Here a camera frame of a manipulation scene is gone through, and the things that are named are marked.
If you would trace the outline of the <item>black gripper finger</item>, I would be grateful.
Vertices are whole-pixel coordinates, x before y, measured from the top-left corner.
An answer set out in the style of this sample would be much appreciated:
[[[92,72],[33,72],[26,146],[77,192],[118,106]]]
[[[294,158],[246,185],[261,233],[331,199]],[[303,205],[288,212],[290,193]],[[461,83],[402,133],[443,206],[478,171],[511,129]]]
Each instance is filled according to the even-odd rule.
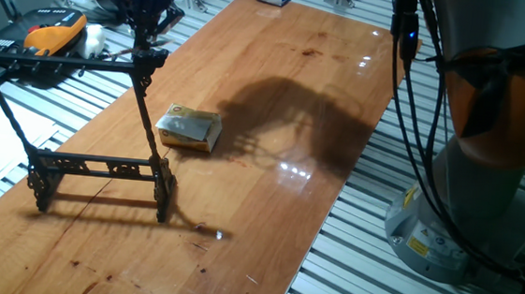
[[[116,0],[120,15],[130,26],[134,38],[134,48],[140,48],[141,38],[137,32],[139,15],[140,15],[140,0]]]
[[[171,4],[163,12],[164,17],[150,16],[146,22],[142,35],[142,49],[150,49],[158,35],[166,33],[184,17],[184,11],[175,4]]]

